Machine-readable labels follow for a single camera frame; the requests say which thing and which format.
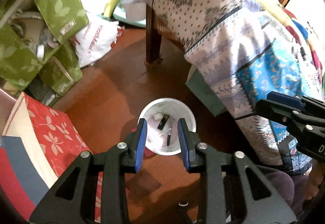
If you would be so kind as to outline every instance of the patterned tablecloth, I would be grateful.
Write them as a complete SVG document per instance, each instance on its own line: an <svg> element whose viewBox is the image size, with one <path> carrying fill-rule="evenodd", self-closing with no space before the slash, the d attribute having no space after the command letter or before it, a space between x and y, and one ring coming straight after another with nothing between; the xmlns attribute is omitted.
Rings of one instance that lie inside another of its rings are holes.
<svg viewBox="0 0 325 224"><path fill-rule="evenodd" d="M315 67L307 65L287 29L254 0L124 0L128 19L150 5L185 46L185 59L203 75L262 163L291 175L311 158L296 150L286 127L255 115L270 91L322 99Z"/></svg>

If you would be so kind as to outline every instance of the metal bolt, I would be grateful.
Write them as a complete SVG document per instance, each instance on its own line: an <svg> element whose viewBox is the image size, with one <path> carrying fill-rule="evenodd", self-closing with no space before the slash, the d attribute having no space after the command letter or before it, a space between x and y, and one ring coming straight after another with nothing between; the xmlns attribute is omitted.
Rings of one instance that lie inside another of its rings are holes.
<svg viewBox="0 0 325 224"><path fill-rule="evenodd" d="M208 147L208 145L205 142L200 142L198 143L198 147L199 149L206 149Z"/></svg>
<svg viewBox="0 0 325 224"><path fill-rule="evenodd" d="M80 156L81 156L82 158L87 158L89 155L90 155L90 152L88 152L87 150L83 151L83 152L80 154Z"/></svg>
<svg viewBox="0 0 325 224"><path fill-rule="evenodd" d="M178 203L179 206L181 207L186 207L189 203L187 201L181 201Z"/></svg>
<svg viewBox="0 0 325 224"><path fill-rule="evenodd" d="M237 158L240 158L240 159L245 157L245 154L242 151L235 152L235 155Z"/></svg>
<svg viewBox="0 0 325 224"><path fill-rule="evenodd" d="M127 146L127 144L126 144L125 142L119 142L119 143L117 144L117 147L118 147L119 149L125 149L126 146Z"/></svg>
<svg viewBox="0 0 325 224"><path fill-rule="evenodd" d="M313 129L313 127L311 125L309 125L309 124L307 124L305 127L306 127L307 130L312 130Z"/></svg>

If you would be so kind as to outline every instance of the floor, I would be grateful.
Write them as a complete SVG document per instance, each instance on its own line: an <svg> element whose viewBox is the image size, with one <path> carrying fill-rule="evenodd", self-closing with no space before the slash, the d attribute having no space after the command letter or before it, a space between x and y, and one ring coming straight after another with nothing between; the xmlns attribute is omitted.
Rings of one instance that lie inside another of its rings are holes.
<svg viewBox="0 0 325 224"><path fill-rule="evenodd" d="M186 87L191 65L182 52L163 39L161 54L161 65L147 68L145 30L126 29L107 56L83 69L82 80L54 108L66 112L88 147L100 153L123 141L148 103L173 97L194 113L202 141L223 152L251 154L231 116L215 118ZM126 187L129 216L135 223L177 223L172 208L180 200L195 208L199 199L199 175L188 174L179 155L145 157L140 173L126 175Z"/></svg>

